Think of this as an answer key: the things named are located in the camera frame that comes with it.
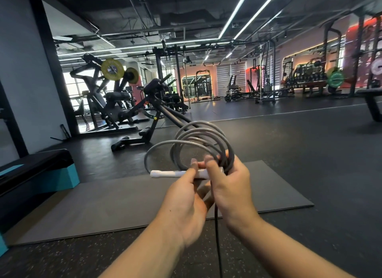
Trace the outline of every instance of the air vent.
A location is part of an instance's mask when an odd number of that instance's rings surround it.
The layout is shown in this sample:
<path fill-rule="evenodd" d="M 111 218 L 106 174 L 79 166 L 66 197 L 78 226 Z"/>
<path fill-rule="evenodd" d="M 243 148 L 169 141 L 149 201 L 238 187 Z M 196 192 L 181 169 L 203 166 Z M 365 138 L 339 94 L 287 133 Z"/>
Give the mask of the air vent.
<path fill-rule="evenodd" d="M 172 33 L 161 33 L 159 34 L 161 39 L 175 39 L 175 32 Z"/>

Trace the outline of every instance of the gray rope cord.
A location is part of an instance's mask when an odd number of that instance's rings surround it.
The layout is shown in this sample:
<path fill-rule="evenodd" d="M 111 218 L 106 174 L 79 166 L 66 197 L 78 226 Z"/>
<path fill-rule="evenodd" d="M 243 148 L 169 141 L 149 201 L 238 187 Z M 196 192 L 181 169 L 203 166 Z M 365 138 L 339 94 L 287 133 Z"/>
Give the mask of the gray rope cord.
<path fill-rule="evenodd" d="M 193 125 L 206 125 L 209 128 L 198 127 L 185 131 L 185 129 Z M 215 143 L 202 137 L 210 138 Z M 189 166 L 184 165 L 180 160 L 180 152 L 184 145 L 199 147 L 200 149 L 206 151 L 214 158 L 214 160 L 216 160 L 219 166 L 223 167 L 226 174 L 232 168 L 233 161 L 235 159 L 235 154 L 233 152 L 232 146 L 225 137 L 224 132 L 219 127 L 207 121 L 193 121 L 185 124 L 182 128 L 180 128 L 176 133 L 174 140 L 159 142 L 147 151 L 146 155 L 144 156 L 144 166 L 147 172 L 150 173 L 150 170 L 147 167 L 147 158 L 149 154 L 156 148 L 165 144 L 172 144 L 170 149 L 170 159 L 174 165 L 179 168 L 179 170 L 187 170 L 189 168 Z M 228 149 L 228 157 L 226 157 L 225 154 L 226 148 Z"/>

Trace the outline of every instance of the person's left hand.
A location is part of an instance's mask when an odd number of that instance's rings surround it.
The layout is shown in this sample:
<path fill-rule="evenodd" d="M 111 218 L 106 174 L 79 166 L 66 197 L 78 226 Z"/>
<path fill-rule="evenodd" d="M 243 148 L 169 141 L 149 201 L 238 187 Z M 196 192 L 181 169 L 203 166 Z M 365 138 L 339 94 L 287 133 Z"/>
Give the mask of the person's left hand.
<path fill-rule="evenodd" d="M 191 160 L 191 167 L 168 189 L 156 219 L 172 227 L 180 234 L 184 247 L 193 244 L 202 233 L 208 210 L 214 204 L 213 197 L 204 197 L 211 190 L 211 184 L 199 187 L 200 181 L 194 181 L 198 171 L 198 161 Z"/>

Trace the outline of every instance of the forearm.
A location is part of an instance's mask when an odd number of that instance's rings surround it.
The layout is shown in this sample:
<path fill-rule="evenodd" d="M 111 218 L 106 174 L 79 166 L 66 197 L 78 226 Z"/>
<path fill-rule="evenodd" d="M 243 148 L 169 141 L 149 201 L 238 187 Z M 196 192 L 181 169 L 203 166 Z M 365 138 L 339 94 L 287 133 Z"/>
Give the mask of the forearm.
<path fill-rule="evenodd" d="M 156 218 L 100 278 L 169 277 L 183 252 L 182 245 L 171 226 Z"/>
<path fill-rule="evenodd" d="M 238 237 L 274 277 L 352 277 L 260 218 Z"/>

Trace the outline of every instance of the gym floor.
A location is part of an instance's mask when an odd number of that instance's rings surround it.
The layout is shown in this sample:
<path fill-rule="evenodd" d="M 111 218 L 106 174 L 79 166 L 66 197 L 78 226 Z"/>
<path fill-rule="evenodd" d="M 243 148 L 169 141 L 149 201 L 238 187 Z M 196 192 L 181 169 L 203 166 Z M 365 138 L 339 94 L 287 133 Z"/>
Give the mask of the gym floor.
<path fill-rule="evenodd" d="M 382 125 L 372 121 L 363 99 L 282 99 L 204 102 L 191 105 L 193 120 L 217 121 L 242 161 L 263 160 L 315 206 L 262 217 L 325 259 L 357 277 L 380 277 Z M 155 131 L 168 140 L 177 128 Z M 149 145 L 114 155 L 124 135 L 76 139 L 56 148 L 73 155 L 81 182 L 145 173 Z M 166 158 L 160 152 L 155 159 Z M 269 277 L 219 221 L 225 277 Z M 97 277 L 143 229 L 12 247 L 0 258 L 2 277 Z M 173 277 L 218 277 L 213 221 L 176 267 Z"/>

